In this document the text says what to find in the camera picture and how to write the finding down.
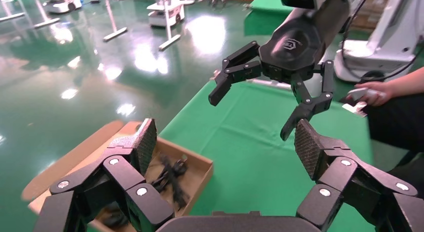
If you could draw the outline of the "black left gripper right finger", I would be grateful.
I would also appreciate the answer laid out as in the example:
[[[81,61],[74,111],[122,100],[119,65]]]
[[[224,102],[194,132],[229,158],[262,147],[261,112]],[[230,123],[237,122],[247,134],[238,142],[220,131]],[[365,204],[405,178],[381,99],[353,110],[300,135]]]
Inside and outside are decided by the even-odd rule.
[[[421,232],[424,201],[410,183],[362,161],[342,140],[297,123],[295,152],[315,182],[296,216],[326,232],[343,204],[355,208],[377,232]]]

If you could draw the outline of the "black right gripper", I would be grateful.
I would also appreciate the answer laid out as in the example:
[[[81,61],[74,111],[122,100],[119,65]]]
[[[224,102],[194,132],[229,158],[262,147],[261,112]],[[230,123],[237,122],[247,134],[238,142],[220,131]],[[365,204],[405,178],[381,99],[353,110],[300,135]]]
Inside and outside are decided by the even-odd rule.
[[[300,120],[310,121],[330,108],[334,95],[334,61],[320,64],[350,15],[349,0],[325,0],[319,9],[295,8],[274,30],[270,39],[259,46],[252,41],[222,60],[215,75],[215,88],[208,96],[212,106],[218,105],[232,84],[259,77],[262,73],[271,80],[291,85],[298,105],[281,129],[286,141]],[[260,61],[253,60],[259,55]],[[312,97],[305,85],[319,74],[321,93]]]

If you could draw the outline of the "person's bare hand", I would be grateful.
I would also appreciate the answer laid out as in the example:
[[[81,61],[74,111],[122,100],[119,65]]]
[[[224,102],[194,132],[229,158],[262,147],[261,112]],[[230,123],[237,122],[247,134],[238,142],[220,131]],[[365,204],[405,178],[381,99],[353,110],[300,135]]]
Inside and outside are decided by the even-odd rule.
[[[394,92],[388,82],[366,82],[355,85],[354,91],[365,91],[361,98],[358,97],[358,92],[347,93],[346,98],[352,101],[362,101],[368,106],[381,106],[389,101],[393,96]]]

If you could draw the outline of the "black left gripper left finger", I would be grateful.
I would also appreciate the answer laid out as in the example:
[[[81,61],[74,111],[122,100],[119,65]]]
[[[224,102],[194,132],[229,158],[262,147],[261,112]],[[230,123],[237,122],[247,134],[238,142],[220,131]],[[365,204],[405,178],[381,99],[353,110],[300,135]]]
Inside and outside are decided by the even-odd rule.
[[[156,142],[155,120],[147,118],[135,134],[114,139],[95,161],[55,181],[34,231],[85,232],[111,203],[136,231],[157,231],[175,212],[145,178]]]

